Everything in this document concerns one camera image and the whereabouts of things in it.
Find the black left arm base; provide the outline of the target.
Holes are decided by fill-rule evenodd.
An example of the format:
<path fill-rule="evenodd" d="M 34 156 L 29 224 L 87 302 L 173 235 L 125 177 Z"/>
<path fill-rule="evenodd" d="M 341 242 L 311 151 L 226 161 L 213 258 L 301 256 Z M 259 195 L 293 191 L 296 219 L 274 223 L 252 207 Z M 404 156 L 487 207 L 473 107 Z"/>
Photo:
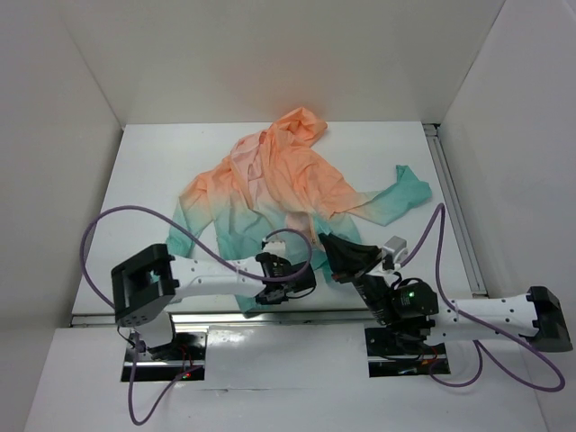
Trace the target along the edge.
<path fill-rule="evenodd" d="M 152 351 L 143 349 L 134 374 L 134 382 L 171 382 L 179 374 L 184 382 L 205 379 L 208 334 L 206 330 L 178 332 L 175 341 Z"/>

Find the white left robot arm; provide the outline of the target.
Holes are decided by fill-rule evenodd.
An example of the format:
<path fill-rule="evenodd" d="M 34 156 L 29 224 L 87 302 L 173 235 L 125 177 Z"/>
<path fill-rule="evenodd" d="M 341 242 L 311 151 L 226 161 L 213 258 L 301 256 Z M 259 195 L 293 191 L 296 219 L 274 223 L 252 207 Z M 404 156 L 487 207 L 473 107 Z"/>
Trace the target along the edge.
<path fill-rule="evenodd" d="M 232 295 L 267 306 L 316 287 L 310 265 L 267 251 L 240 260 L 197 260 L 172 256 L 164 244 L 117 265 L 111 278 L 116 325 L 133 329 L 136 348 L 154 360 L 169 358 L 183 344 L 167 311 L 175 302 Z"/>

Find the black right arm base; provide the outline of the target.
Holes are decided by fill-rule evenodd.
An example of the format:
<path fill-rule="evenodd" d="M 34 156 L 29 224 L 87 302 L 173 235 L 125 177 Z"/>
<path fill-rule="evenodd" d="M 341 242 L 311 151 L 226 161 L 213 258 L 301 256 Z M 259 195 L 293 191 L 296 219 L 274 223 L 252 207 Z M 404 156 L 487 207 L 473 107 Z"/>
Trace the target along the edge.
<path fill-rule="evenodd" d="M 386 328 L 365 328 L 364 338 L 371 378 L 426 375 L 431 365 L 435 373 L 451 373 L 444 344 L 408 341 Z"/>

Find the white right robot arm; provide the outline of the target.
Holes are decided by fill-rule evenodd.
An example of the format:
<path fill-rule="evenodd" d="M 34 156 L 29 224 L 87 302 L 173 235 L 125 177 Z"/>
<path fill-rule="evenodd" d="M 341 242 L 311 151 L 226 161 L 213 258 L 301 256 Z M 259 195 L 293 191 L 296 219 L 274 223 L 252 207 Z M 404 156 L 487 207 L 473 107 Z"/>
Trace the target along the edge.
<path fill-rule="evenodd" d="M 407 242 L 392 237 L 383 247 L 322 234 L 332 278 L 352 284 L 397 349 L 414 352 L 422 343 L 489 340 L 511 335 L 543 353 L 573 349 L 558 298 L 544 286 L 500 299 L 447 299 L 419 278 L 388 283 L 408 254 Z"/>

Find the orange and teal jacket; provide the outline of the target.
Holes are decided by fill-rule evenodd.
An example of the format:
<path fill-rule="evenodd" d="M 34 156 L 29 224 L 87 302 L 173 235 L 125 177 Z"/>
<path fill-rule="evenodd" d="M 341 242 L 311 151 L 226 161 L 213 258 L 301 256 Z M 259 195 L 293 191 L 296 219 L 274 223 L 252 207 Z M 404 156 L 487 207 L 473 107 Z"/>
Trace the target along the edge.
<path fill-rule="evenodd" d="M 181 192 L 173 215 L 178 226 L 166 239 L 169 253 L 189 257 L 194 250 L 189 236 L 212 225 L 222 258 L 246 258 L 260 251 L 265 235 L 290 228 L 309 239 L 311 266 L 329 282 L 320 233 L 358 243 L 354 217 L 386 226 L 431 198 L 429 184 L 408 166 L 397 166 L 396 181 L 385 190 L 356 191 L 312 148 L 327 127 L 301 107 L 240 139 Z"/>

